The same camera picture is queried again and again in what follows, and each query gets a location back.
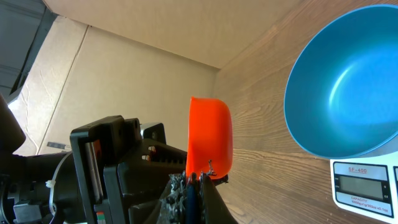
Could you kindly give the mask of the red plastic measuring scoop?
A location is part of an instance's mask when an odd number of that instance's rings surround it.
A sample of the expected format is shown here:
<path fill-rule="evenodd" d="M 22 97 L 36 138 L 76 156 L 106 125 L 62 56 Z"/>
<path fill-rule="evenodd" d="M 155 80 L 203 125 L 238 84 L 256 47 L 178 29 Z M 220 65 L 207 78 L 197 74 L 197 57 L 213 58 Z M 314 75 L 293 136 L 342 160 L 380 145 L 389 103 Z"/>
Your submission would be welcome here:
<path fill-rule="evenodd" d="M 190 101 L 186 174 L 213 171 L 211 179 L 221 179 L 233 163 L 233 129 L 226 103 L 214 98 Z"/>

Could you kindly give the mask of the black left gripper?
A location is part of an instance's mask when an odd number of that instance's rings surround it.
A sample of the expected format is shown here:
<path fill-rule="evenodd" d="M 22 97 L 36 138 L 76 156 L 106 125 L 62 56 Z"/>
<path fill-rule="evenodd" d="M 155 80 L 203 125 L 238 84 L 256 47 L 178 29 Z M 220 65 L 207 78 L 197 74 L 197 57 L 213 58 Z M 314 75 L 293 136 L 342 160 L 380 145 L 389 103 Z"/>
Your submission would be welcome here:
<path fill-rule="evenodd" d="M 49 184 L 52 223 L 156 223 L 170 175 L 187 161 L 120 115 L 74 129 L 70 143 Z"/>

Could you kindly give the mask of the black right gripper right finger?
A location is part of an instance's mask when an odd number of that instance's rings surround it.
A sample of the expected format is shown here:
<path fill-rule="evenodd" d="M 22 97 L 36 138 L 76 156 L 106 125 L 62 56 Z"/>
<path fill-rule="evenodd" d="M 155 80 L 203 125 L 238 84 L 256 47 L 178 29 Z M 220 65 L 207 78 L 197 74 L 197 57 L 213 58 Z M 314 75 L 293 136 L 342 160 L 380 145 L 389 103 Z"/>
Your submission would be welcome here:
<path fill-rule="evenodd" d="M 228 175 L 213 180 L 206 173 L 200 176 L 201 219 L 205 224 L 237 224 L 216 186 L 228 182 Z"/>

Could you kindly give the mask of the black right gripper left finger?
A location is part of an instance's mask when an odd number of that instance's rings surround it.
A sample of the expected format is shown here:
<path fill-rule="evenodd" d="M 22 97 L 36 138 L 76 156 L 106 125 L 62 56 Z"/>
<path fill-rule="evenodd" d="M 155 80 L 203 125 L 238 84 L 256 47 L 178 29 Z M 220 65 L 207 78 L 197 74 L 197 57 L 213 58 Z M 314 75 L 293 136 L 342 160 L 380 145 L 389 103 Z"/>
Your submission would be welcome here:
<path fill-rule="evenodd" d="M 185 223 L 188 187 L 186 174 L 170 174 L 170 180 L 146 223 Z"/>

